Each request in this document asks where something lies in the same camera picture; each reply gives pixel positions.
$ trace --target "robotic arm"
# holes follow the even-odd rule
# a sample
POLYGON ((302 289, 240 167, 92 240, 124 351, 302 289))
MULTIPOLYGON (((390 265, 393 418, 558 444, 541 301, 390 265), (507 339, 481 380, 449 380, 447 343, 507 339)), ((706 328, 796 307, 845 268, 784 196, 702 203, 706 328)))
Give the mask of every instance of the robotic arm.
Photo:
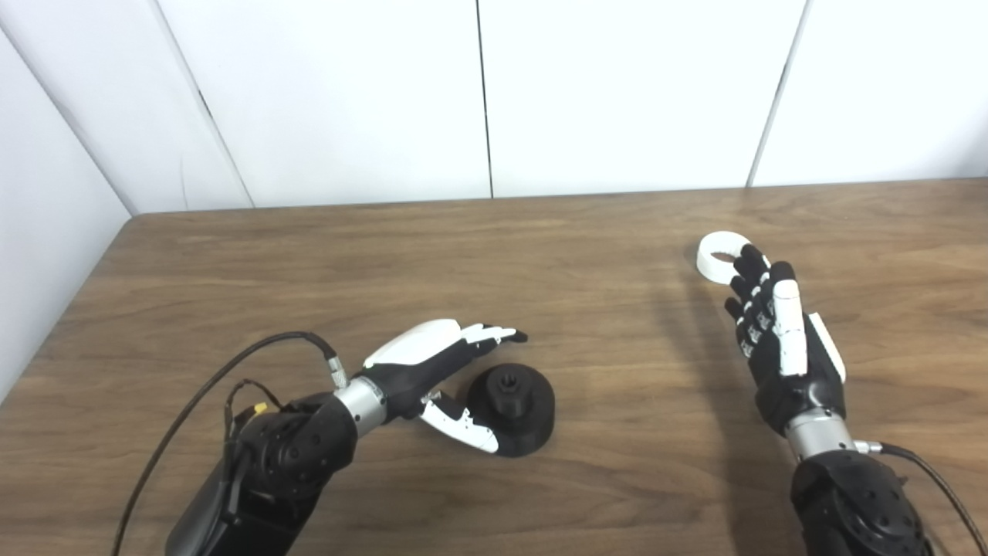
POLYGON ((278 412, 263 404, 248 409, 234 422, 229 461, 206 479, 169 535, 165 554, 284 556, 323 487, 353 461, 358 439, 396 417, 422 417, 458 440, 499 453, 490 426, 433 389, 502 341, 527 339, 513 328, 430 321, 378 349, 353 380, 331 360, 332 393, 294 400, 278 412))
POLYGON ((846 372, 819 315, 803 312, 791 265, 750 243, 734 261, 724 305, 755 379, 755 405, 798 465, 790 499, 809 556, 930 556, 923 524, 875 442, 845 424, 846 372))

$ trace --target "black cylindrical object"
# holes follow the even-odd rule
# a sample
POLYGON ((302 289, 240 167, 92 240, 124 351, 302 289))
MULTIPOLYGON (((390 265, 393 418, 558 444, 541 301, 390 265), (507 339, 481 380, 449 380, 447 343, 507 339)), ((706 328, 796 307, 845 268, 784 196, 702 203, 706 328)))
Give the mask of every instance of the black cylindrical object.
POLYGON ((555 394, 541 373, 506 363, 480 374, 470 385, 466 407, 474 422, 489 426, 498 455, 521 457, 541 448, 555 425, 555 394))

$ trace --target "wood grain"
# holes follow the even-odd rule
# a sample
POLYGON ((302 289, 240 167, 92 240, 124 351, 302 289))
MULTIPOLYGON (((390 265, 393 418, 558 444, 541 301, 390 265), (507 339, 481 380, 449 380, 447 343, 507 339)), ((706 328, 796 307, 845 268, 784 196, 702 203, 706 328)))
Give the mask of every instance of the wood grain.
MULTIPOLYGON (((2 552, 107 554, 175 413, 251 341, 312 329, 353 371, 453 317, 531 335, 454 380, 540 369, 553 438, 503 460, 420 422, 377 430, 292 554, 802 553, 791 458, 755 412, 727 289, 693 266, 714 230, 793 263, 848 364, 853 434, 929 456, 988 526, 986 217, 988 180, 139 217, 0 407, 2 552)), ((305 344, 237 374, 283 398, 331 384, 305 344)), ((163 553, 218 456, 223 396, 162 459, 124 554, 163 553)), ((947 553, 974 554, 935 487, 891 463, 947 553)))

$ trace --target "white wall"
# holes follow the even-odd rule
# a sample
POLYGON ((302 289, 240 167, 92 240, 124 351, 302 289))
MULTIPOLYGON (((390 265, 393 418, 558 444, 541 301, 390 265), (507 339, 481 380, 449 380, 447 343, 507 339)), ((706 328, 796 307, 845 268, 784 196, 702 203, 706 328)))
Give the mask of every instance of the white wall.
POLYGON ((756 185, 988 174, 988 2, 814 2, 756 185))
POLYGON ((249 200, 154 0, 0 0, 0 26, 132 212, 249 200))
POLYGON ((480 0, 496 196, 741 187, 802 0, 480 0))
POLYGON ((471 0, 160 0, 259 206, 487 197, 471 0))
POLYGON ((127 218, 0 34, 0 400, 127 218))

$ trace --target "white ring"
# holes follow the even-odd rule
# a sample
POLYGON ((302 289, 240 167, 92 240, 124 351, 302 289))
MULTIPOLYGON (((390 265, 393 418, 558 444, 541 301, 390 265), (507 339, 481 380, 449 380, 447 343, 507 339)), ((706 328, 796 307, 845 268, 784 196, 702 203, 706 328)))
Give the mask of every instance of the white ring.
POLYGON ((734 263, 717 259, 713 255, 721 253, 737 258, 741 256, 741 247, 750 242, 740 233, 708 233, 700 240, 700 248, 697 249, 697 270, 711 282, 730 284, 731 279, 738 275, 734 270, 734 263))

